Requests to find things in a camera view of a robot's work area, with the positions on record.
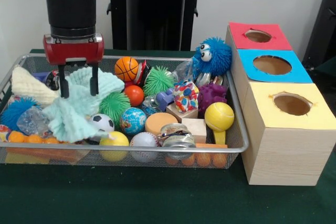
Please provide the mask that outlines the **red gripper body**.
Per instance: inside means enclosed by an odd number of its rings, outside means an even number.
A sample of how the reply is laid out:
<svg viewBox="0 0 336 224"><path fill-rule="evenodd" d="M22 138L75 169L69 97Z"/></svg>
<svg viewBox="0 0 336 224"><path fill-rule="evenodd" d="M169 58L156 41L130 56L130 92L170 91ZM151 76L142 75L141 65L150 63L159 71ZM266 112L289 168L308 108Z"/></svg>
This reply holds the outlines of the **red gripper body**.
<svg viewBox="0 0 336 224"><path fill-rule="evenodd" d="M101 61L104 41L101 34L86 39L60 39L46 34L43 37L47 61L51 65L66 65L84 61L87 64Z"/></svg>

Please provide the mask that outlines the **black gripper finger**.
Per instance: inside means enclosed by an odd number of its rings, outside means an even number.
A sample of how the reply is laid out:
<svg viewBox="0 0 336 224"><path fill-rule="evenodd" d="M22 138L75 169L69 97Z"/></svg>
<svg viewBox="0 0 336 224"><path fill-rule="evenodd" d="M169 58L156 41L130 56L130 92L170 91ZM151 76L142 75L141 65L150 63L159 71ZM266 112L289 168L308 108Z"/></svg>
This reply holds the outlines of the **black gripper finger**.
<svg viewBox="0 0 336 224"><path fill-rule="evenodd" d="M90 93L91 95L97 95L99 93L98 86L98 63L92 63L92 76L90 78Z"/></svg>
<svg viewBox="0 0 336 224"><path fill-rule="evenodd" d="M69 97L69 86L68 86L68 81L65 79L64 68L65 68L64 65L58 65L60 92L61 92L62 98L68 98Z"/></svg>

